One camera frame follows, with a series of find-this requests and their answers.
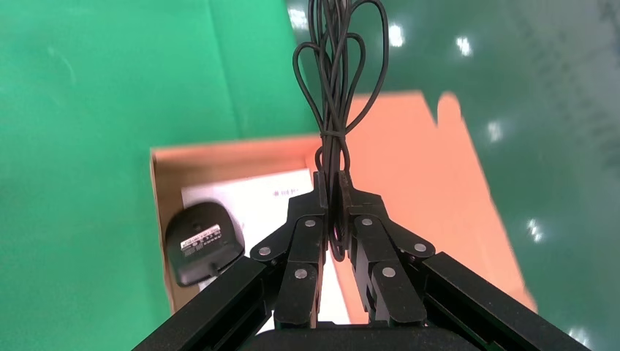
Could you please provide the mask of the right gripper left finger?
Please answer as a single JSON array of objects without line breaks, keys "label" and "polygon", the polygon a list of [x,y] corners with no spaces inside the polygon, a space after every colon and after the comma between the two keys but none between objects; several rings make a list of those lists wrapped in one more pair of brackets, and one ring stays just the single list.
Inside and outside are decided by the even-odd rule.
[{"label": "right gripper left finger", "polygon": [[285,350],[279,336],[317,325],[325,225],[325,174],[290,198],[287,221],[142,340],[136,350]]}]

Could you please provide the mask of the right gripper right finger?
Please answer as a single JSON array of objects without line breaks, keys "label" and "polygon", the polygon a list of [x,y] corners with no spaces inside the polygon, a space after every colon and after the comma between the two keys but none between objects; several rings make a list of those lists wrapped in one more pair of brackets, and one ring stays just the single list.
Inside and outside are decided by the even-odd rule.
[{"label": "right gripper right finger", "polygon": [[583,345],[427,240],[379,195],[338,175],[339,227],[382,350],[582,350]]}]

